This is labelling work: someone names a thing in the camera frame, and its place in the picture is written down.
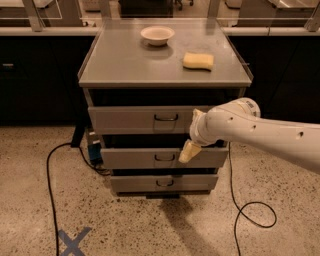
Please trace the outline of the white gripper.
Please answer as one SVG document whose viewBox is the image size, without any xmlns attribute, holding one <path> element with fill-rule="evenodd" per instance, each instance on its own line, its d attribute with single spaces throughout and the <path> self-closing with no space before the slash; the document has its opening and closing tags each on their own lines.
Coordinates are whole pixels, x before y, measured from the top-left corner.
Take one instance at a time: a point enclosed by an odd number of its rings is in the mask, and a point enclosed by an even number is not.
<svg viewBox="0 0 320 256">
<path fill-rule="evenodd" d="M 206 113 L 199 109 L 193 110 L 192 122 L 189 128 L 191 140 L 187 140 L 180 152 L 179 161 L 188 163 L 201 152 L 201 147 L 215 144 L 218 139 L 207 129 Z"/>
</svg>

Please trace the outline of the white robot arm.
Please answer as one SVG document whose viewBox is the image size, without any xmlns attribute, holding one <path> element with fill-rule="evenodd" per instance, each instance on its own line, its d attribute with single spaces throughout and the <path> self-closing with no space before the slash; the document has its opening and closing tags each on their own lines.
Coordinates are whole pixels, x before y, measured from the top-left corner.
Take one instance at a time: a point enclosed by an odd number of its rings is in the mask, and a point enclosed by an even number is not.
<svg viewBox="0 0 320 256">
<path fill-rule="evenodd" d="M 317 174 L 320 173 L 320 125 L 263 119 L 257 103 L 239 98 L 208 112 L 193 110 L 190 138 L 179 156 L 189 162 L 218 140 L 248 144 Z"/>
</svg>

